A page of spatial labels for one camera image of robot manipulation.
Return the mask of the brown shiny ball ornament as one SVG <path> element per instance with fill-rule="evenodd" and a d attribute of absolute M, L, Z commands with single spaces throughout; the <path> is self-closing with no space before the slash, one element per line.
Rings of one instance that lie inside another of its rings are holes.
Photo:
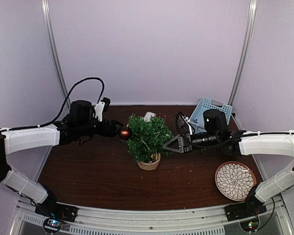
<path fill-rule="evenodd" d="M 132 132 L 128 126 L 123 126 L 119 129 L 118 135 L 122 140 L 128 140 L 131 137 Z"/>

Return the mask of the small green christmas tree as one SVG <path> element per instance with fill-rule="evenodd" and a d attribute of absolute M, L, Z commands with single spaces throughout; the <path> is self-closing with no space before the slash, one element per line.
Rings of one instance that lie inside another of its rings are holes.
<path fill-rule="evenodd" d="M 171 140 L 173 134 L 165 123 L 166 116 L 157 113 L 150 122 L 145 122 L 144 117 L 132 114 L 127 122 L 132 135 L 126 141 L 128 152 L 136 162 L 147 163 L 150 156 L 160 153 L 169 156 L 171 153 L 163 149 L 163 144 Z"/>

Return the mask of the white cotton boll ornament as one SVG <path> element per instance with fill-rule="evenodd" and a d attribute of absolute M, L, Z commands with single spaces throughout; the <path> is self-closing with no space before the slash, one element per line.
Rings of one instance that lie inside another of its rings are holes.
<path fill-rule="evenodd" d="M 156 113 L 153 112 L 146 112 L 145 116 L 144 116 L 144 121 L 145 122 L 150 122 L 151 118 L 156 117 Z"/>

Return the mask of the burlap tree pot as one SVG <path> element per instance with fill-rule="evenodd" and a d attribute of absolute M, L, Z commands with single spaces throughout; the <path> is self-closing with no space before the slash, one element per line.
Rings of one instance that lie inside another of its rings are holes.
<path fill-rule="evenodd" d="M 137 162 L 137 165 L 140 169 L 142 170 L 147 170 L 147 171 L 152 171 L 155 170 L 161 160 L 161 154 L 160 153 L 155 153 L 152 154 L 148 160 L 147 163 L 145 162 Z"/>

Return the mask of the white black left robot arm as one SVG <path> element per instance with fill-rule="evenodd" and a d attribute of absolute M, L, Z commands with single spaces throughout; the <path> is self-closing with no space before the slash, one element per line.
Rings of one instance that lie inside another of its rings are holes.
<path fill-rule="evenodd" d="M 32 127 L 0 128 L 0 184 L 41 204 L 49 217 L 57 217 L 61 208 L 52 200 L 51 193 L 10 166 L 6 156 L 38 147 L 67 145 L 82 137 L 100 135 L 113 138 L 119 135 L 123 124 L 103 117 L 109 105 L 110 100 L 107 98 L 96 105 L 77 100 L 71 104 L 69 113 L 61 121 Z"/>

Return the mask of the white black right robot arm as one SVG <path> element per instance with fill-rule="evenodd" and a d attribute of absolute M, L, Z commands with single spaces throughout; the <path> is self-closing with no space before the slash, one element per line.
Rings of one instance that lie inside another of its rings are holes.
<path fill-rule="evenodd" d="M 186 130 L 163 144 L 163 149 L 187 153 L 194 150 L 217 149 L 225 155 L 284 155 L 294 158 L 294 130 L 285 132 L 229 131 L 225 113 L 217 109 L 203 112 L 204 132 L 194 133 L 190 122 L 178 112 L 175 116 L 176 129 Z M 241 211 L 252 216 L 273 196 L 294 186 L 294 160 L 274 176 L 253 186 Z"/>

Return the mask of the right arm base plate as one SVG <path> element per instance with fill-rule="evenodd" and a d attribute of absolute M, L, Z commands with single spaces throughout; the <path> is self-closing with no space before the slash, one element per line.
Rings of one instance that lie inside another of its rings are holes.
<path fill-rule="evenodd" d="M 224 208 L 228 221 L 241 220 L 267 211 L 264 203 L 244 201 L 242 203 L 231 204 Z"/>

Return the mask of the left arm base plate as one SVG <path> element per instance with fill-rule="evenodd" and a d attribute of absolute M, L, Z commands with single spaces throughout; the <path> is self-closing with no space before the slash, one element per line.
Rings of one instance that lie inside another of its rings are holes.
<path fill-rule="evenodd" d="M 64 205 L 60 203 L 51 204 L 36 204 L 35 213 L 54 218 L 65 222 L 75 222 L 77 216 L 77 207 Z"/>

